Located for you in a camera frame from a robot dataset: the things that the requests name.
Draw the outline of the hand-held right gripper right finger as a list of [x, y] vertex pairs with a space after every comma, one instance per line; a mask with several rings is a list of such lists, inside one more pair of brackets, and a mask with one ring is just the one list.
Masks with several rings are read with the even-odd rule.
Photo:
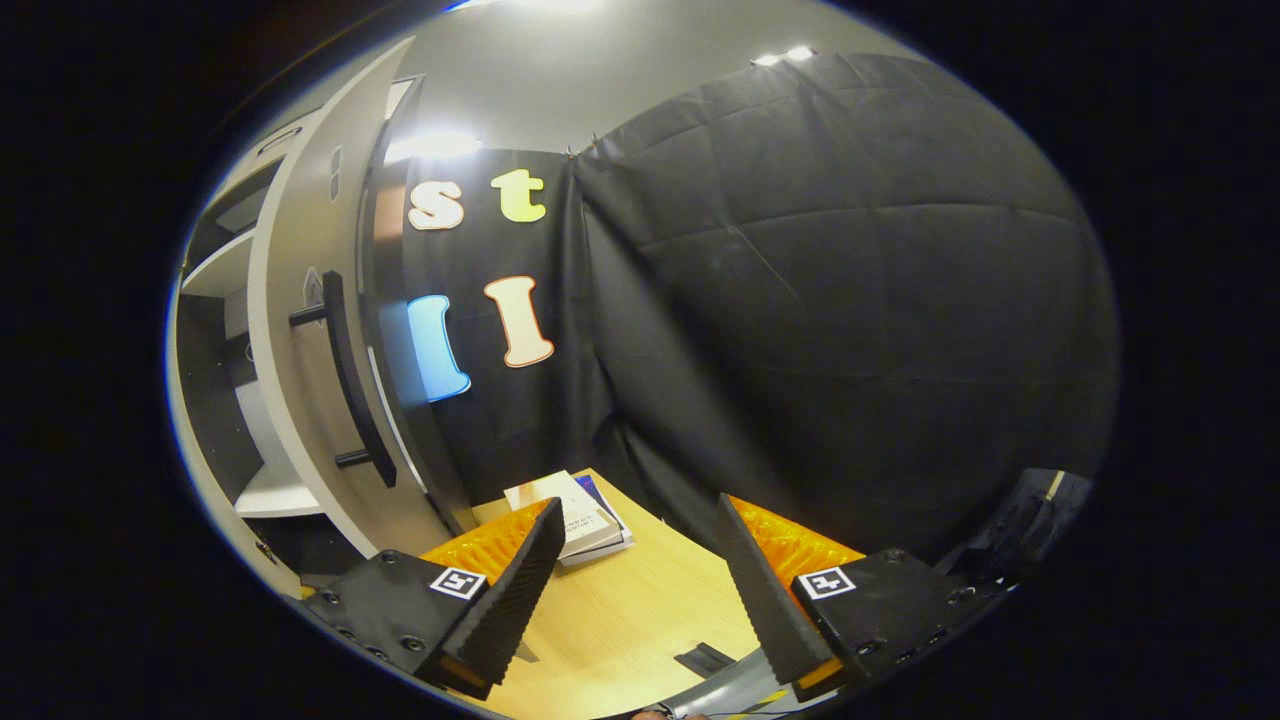
[[719, 551], [778, 683], [800, 700], [856, 693], [928, 659], [1005, 598], [901, 548], [861, 553], [722, 495]]

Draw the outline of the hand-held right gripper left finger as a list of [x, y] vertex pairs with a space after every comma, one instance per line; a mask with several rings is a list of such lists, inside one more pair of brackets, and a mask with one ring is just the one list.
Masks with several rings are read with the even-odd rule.
[[544, 498], [422, 556], [383, 550], [301, 600], [300, 611], [419, 682], [486, 700], [564, 539], [563, 503]]

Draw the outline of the white cabinet door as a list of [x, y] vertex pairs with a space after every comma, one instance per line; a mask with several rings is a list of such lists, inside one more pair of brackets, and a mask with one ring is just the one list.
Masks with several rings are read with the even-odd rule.
[[[274, 176], [253, 232], [247, 279], [250, 343], [268, 415], [289, 465], [333, 527], [364, 557], [417, 556], [476, 527], [462, 492], [433, 477], [410, 447], [385, 365], [372, 347], [378, 315], [361, 279], [361, 232], [387, 102], [413, 40], [403, 38], [346, 81], [308, 120]], [[349, 341], [376, 427], [398, 471], [388, 489], [370, 464], [339, 469], [362, 447], [342, 397], [324, 322], [292, 311], [321, 299], [320, 275], [344, 279]]]

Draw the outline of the white and grey cabinet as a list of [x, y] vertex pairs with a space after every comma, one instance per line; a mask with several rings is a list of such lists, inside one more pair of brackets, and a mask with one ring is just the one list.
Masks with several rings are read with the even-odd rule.
[[[387, 127], [408, 115], [421, 79], [397, 77]], [[276, 132], [305, 126], [320, 102], [252, 138], [197, 213], [166, 322], [166, 388], [195, 498], [215, 532], [275, 592], [301, 597], [366, 557], [333, 527], [289, 465], [268, 415], [250, 343], [247, 279], [253, 232], [285, 152], [301, 136], [259, 156]]]

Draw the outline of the small black flat plate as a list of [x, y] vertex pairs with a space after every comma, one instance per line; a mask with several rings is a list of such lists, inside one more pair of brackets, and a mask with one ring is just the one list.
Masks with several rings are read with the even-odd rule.
[[698, 643], [692, 648], [673, 656], [673, 660], [701, 679], [712, 678], [737, 662], [736, 659], [707, 643]]

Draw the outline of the white paperback book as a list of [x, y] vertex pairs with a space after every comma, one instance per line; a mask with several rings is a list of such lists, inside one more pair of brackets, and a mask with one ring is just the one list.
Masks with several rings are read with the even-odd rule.
[[567, 568], [626, 550], [634, 537], [595, 487], [589, 474], [561, 470], [504, 489], [512, 510], [558, 498], [564, 519], [559, 562]]

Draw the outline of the grey yellow striped band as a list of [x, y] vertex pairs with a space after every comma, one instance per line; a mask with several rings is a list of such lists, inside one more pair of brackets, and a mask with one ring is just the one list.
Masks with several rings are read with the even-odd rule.
[[686, 691], [658, 701], [650, 710], [669, 720], [782, 720], [801, 706], [790, 685], [776, 680], [762, 650], [754, 650]]

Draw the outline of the blue book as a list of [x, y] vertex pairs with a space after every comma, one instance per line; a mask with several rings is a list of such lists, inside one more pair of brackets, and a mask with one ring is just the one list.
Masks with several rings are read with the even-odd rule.
[[581, 488], [564, 501], [566, 539], [559, 564], [572, 568], [635, 546], [634, 533], [596, 487], [590, 474], [573, 475]]

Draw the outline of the dark fabric object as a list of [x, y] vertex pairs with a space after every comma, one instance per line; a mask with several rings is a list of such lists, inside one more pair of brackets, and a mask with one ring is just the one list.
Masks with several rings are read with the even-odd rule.
[[1030, 575], [1065, 537], [1094, 482], [1065, 470], [1028, 468], [986, 524], [936, 568], [973, 585], [1010, 587]]

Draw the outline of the black backdrop cloth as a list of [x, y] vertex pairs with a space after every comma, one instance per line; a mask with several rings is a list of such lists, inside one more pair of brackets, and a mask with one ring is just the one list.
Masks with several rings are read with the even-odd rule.
[[458, 225], [401, 269], [471, 505], [593, 468], [713, 547], [733, 495], [941, 560], [1024, 471], [1092, 478], [1120, 331], [1059, 168], [946, 69], [828, 54], [672, 97], [570, 158], [415, 159]]

